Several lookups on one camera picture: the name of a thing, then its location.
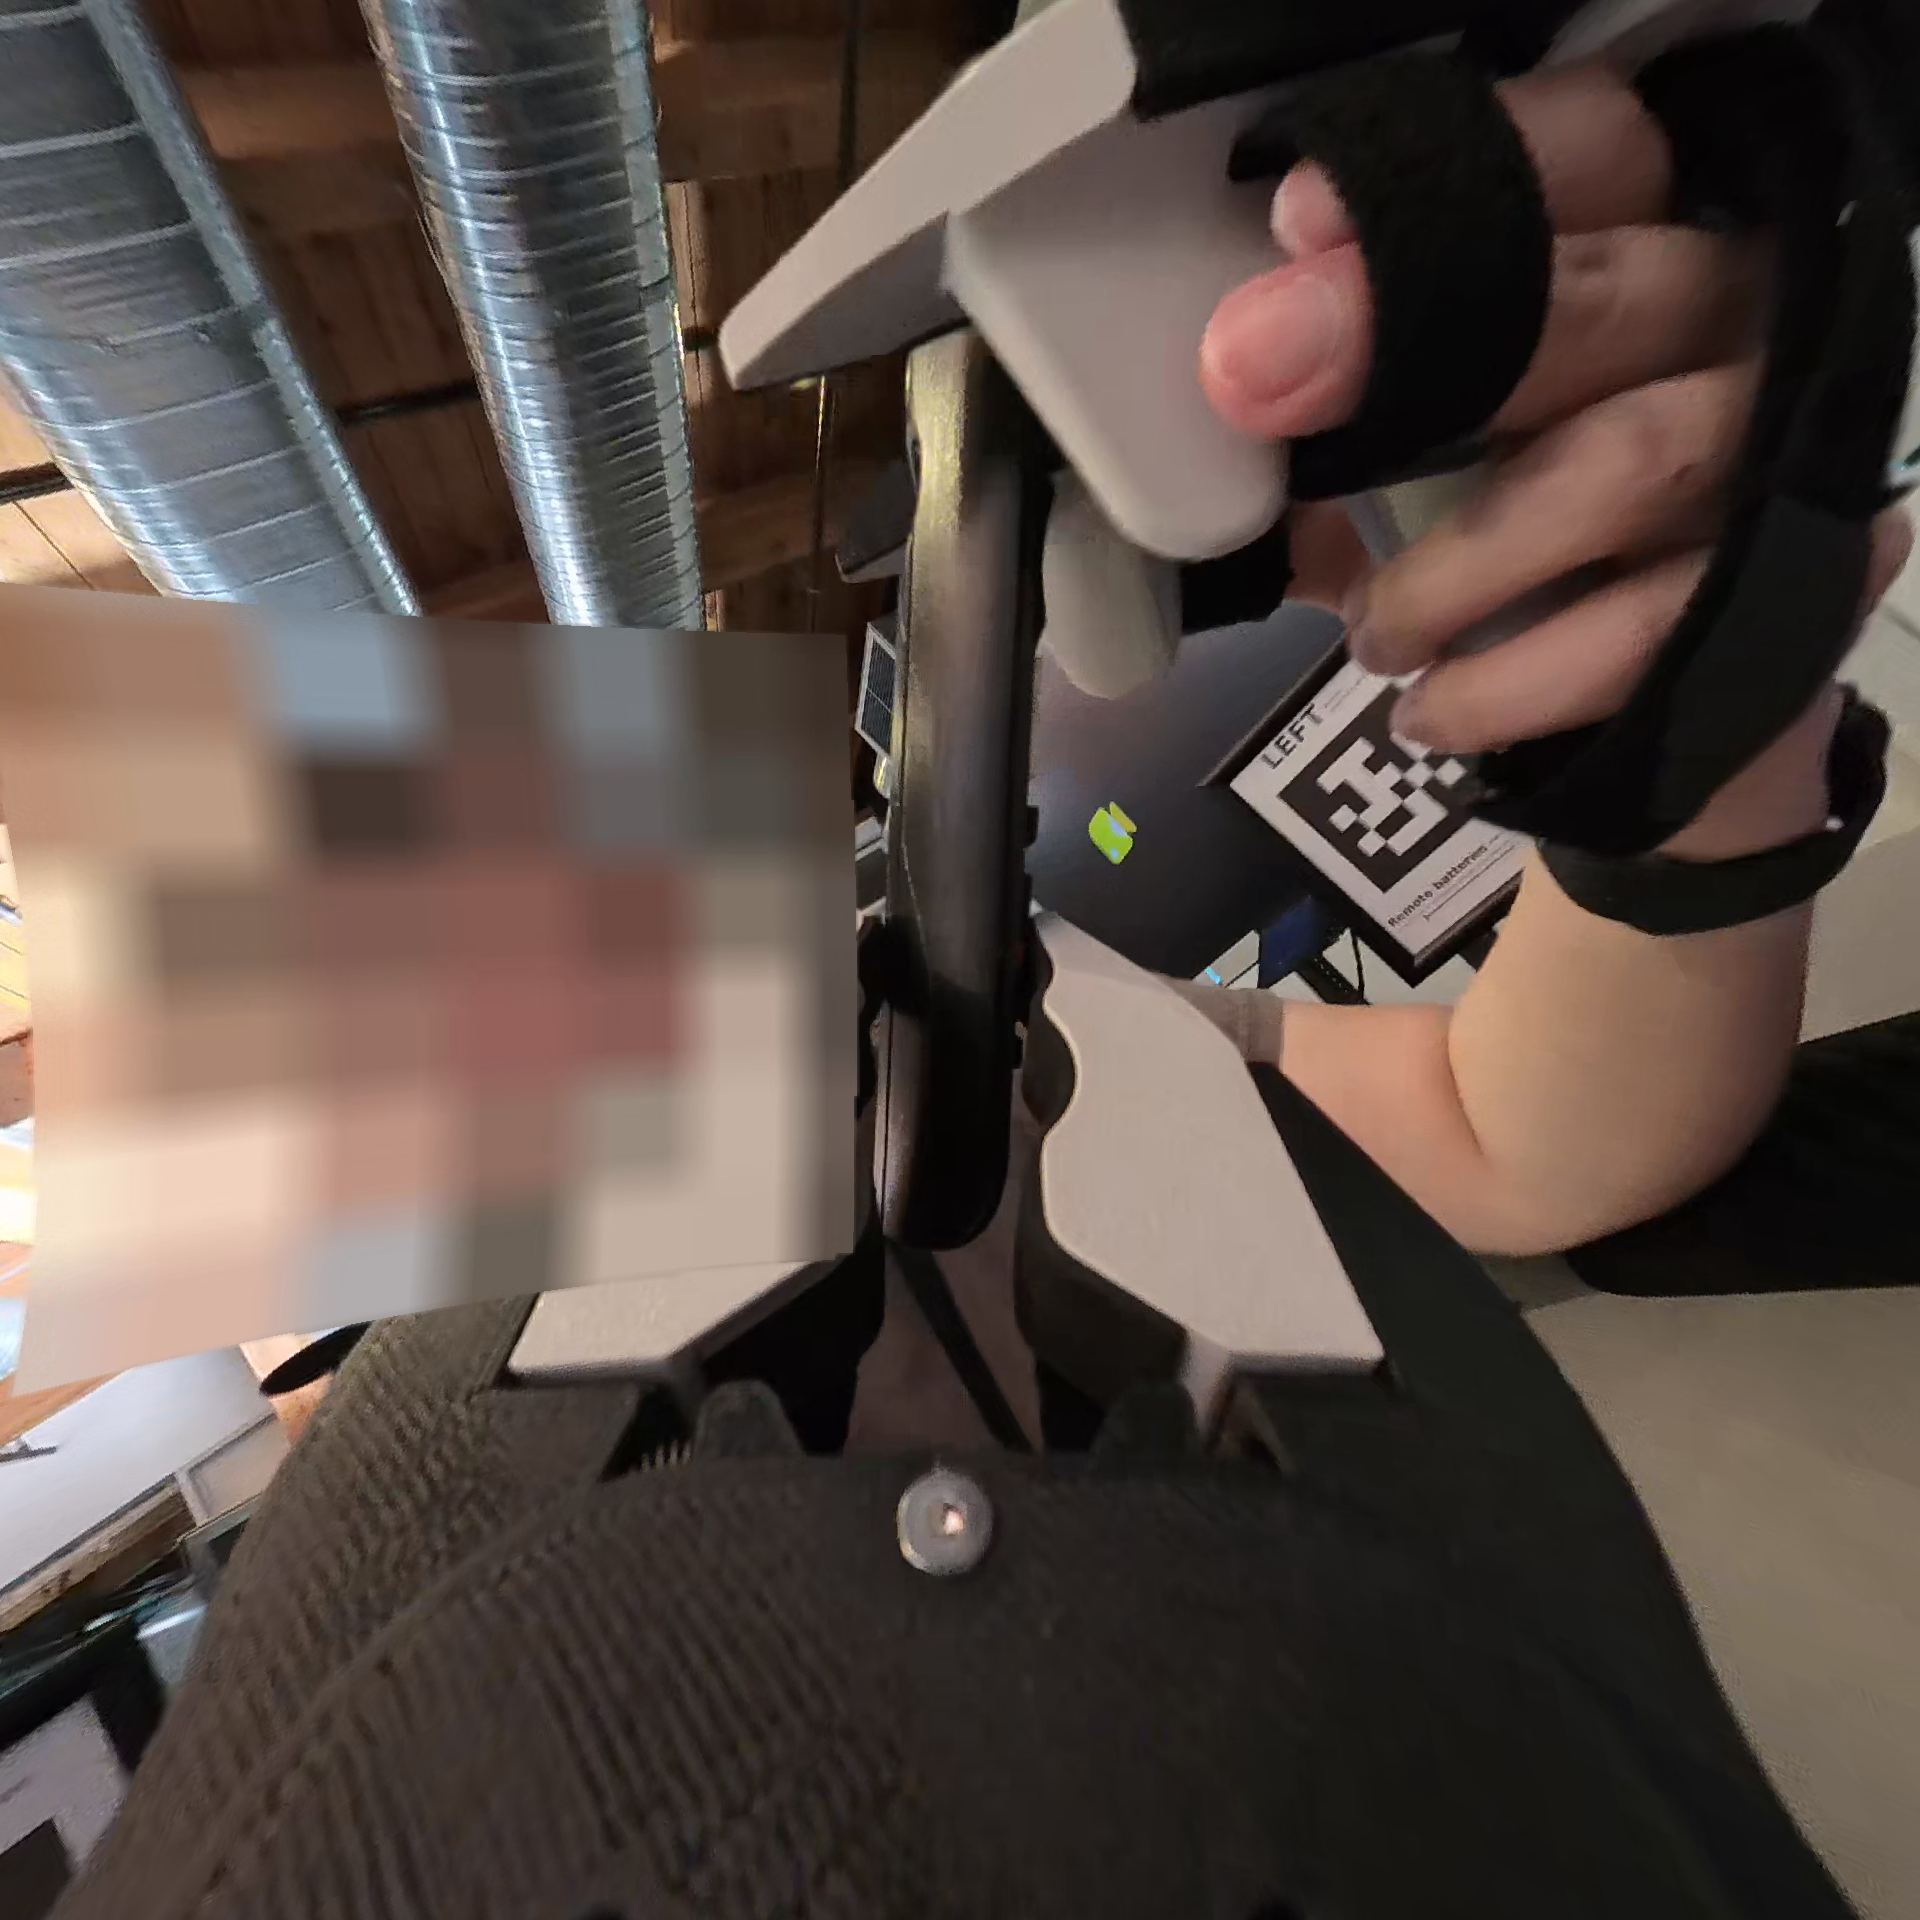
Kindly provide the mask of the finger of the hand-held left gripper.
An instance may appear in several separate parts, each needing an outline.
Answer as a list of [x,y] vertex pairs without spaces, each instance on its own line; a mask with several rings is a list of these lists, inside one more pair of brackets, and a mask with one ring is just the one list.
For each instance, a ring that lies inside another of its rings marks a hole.
[[1084,483],[1051,483],[1041,648],[1092,700],[1164,677],[1185,640],[1185,568],[1116,530]]
[[1132,103],[1116,2],[1059,2],[968,65],[779,257],[718,330],[739,393],[793,386],[924,344],[962,319],[944,231]]

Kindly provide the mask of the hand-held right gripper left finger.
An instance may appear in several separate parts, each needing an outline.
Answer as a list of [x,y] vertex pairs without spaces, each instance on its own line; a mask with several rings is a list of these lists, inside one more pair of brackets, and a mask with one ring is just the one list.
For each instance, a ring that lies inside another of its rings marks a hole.
[[852,1255],[810,1265],[693,1266],[538,1297],[506,1363],[515,1385],[690,1388],[705,1363],[832,1281]]

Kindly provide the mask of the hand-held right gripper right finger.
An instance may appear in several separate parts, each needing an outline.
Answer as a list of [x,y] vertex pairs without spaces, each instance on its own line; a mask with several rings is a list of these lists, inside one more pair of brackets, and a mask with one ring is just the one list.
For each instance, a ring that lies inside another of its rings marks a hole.
[[1037,1162],[1021,1331],[1077,1395],[1369,1377],[1382,1341],[1252,1067],[1189,999],[1075,927],[1033,927],[1021,1098]]

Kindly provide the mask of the black remote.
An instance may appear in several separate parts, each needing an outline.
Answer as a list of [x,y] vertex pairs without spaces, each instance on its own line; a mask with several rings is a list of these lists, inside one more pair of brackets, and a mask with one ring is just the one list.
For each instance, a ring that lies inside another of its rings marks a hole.
[[1051,443],[961,330],[905,363],[917,505],[897,637],[876,1187],[944,1253],[996,1215],[1030,1001],[1026,849]]

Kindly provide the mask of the person's left forearm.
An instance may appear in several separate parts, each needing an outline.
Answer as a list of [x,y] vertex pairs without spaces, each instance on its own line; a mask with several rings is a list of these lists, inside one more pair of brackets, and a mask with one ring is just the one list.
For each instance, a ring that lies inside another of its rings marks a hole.
[[1778,1106],[1813,906],[1658,937],[1545,861],[1452,1005],[1283,1004],[1277,1065],[1475,1255],[1544,1257],[1708,1189]]

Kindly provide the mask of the person's left hand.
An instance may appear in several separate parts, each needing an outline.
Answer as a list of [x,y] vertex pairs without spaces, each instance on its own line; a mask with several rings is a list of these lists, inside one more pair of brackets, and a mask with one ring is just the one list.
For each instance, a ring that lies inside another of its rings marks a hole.
[[[1461,756],[1597,725],[1651,671],[1732,507],[1772,281],[1770,242],[1668,217],[1668,141],[1617,72],[1568,67],[1501,95],[1555,255],[1544,339],[1490,426],[1494,466],[1392,560],[1368,563],[1338,511],[1294,521],[1304,596],[1344,592],[1350,653],[1408,681],[1396,732]],[[1198,370],[1236,433],[1304,442],[1364,393],[1374,291],[1320,167],[1288,173],[1268,226],[1280,266],[1222,298]],[[1576,579],[1579,600],[1461,651],[1481,623]],[[1827,687],[1664,852],[1745,857],[1821,831],[1837,713]]]

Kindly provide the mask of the white tag sign board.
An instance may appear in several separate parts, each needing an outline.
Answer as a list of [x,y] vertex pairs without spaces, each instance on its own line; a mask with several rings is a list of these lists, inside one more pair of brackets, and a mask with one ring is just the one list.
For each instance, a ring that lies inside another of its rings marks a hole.
[[1469,765],[1390,725],[1401,687],[1334,648],[1206,776],[1308,867],[1308,892],[1420,987],[1490,932],[1528,867],[1469,816]]

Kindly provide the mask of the black textured cushion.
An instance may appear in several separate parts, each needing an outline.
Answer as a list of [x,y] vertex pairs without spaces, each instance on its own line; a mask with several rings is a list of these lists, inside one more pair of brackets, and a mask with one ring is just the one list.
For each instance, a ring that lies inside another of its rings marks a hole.
[[1915,1290],[1918,1015],[1802,1044],[1736,1165],[1568,1265],[1625,1298]]

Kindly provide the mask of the black wristband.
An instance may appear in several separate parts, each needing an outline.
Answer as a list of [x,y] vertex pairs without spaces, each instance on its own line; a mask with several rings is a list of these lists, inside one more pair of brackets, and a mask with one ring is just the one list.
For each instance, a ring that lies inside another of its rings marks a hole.
[[1721,860],[1597,856],[1540,844],[1540,860],[1579,909],[1654,939],[1741,929],[1809,906],[1854,860],[1889,792],[1891,725],[1857,688],[1842,690],[1827,760],[1821,827],[1776,849]]

